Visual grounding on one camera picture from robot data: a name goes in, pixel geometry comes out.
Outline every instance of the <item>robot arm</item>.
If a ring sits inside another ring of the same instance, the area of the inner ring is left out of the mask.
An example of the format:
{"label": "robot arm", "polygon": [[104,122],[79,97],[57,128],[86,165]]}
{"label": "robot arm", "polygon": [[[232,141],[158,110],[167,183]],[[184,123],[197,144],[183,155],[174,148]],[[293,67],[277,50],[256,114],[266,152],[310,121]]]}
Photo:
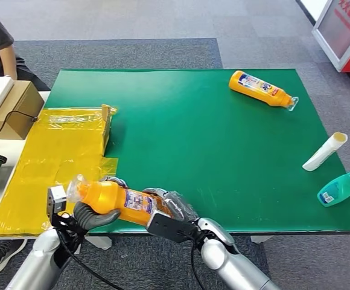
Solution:
{"label": "robot arm", "polygon": [[[208,268],[216,271],[232,290],[279,290],[251,261],[240,254],[227,231],[213,220],[198,217],[180,195],[160,188],[148,188],[146,192],[161,197],[174,217],[155,211],[147,225],[149,233],[177,243],[194,241]],[[120,215],[119,210],[96,214],[81,203],[75,206],[74,217],[58,215],[66,206],[66,195],[61,185],[48,189],[47,214],[53,228],[39,235],[6,289],[51,289],[69,264],[70,253],[77,250],[88,230],[109,224]]]}
{"label": "robot arm", "polygon": [[48,189],[47,214],[53,227],[39,235],[6,289],[52,289],[70,262],[70,253],[75,252],[88,230],[109,224],[120,216],[119,210],[96,214],[91,207],[81,202],[75,206],[74,217],[58,215],[66,207],[66,195],[62,185]]}
{"label": "robot arm", "polygon": [[201,231],[213,233],[200,246],[202,260],[233,290],[279,290],[275,283],[238,252],[234,239],[212,219],[198,221]]}
{"label": "robot arm", "polygon": [[148,232],[181,243],[193,240],[202,260],[216,271],[232,290],[280,290],[247,257],[239,253],[235,240],[212,219],[199,218],[177,192],[148,188],[145,192],[162,198],[176,219],[155,211],[149,220]]}

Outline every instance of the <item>bottle label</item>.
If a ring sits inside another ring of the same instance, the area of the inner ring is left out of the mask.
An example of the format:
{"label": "bottle label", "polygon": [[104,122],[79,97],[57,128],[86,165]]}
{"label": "bottle label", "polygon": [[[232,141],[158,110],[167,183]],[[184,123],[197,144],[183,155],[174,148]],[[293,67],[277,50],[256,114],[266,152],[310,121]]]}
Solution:
{"label": "bottle label", "polygon": [[125,202],[124,206],[133,210],[142,210],[146,213],[151,213],[156,206],[156,201],[150,196],[133,192],[131,190],[125,190]]}
{"label": "bottle label", "polygon": [[331,201],[333,201],[334,198],[333,198],[332,196],[329,195],[328,192],[324,192],[322,194],[323,195],[323,201],[326,204],[329,204],[330,202]]}
{"label": "bottle label", "polygon": [[262,91],[269,95],[275,95],[278,92],[278,88],[274,85],[259,80],[256,77],[250,76],[250,74],[242,74],[239,77],[238,83],[253,91]]}

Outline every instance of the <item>yellow plastic bag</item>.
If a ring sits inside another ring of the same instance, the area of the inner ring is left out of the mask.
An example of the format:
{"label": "yellow plastic bag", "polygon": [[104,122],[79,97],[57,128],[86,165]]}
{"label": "yellow plastic bag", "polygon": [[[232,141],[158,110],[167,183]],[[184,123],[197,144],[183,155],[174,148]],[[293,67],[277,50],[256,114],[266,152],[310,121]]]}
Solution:
{"label": "yellow plastic bag", "polygon": [[[0,203],[0,236],[38,235],[48,228],[47,189],[65,188],[81,173],[90,180],[115,175],[117,158],[104,158],[115,109],[44,109],[30,131]],[[74,204],[68,203],[72,213]]]}

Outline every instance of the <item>bottle cap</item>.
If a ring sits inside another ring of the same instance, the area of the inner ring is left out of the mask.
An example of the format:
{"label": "bottle cap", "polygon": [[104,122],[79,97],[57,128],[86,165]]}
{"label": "bottle cap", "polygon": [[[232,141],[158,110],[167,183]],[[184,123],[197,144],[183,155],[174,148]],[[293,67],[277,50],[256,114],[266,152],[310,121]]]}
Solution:
{"label": "bottle cap", "polygon": [[288,111],[292,112],[297,103],[299,103],[299,97],[291,97],[285,107]]}

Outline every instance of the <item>blue plastic bottle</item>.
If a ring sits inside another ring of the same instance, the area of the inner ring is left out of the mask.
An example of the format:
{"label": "blue plastic bottle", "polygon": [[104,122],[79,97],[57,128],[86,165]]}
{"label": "blue plastic bottle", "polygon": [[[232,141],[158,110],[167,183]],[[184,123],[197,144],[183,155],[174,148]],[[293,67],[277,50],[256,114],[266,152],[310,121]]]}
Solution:
{"label": "blue plastic bottle", "polygon": [[350,172],[332,180],[317,195],[324,207],[338,204],[350,197]]}

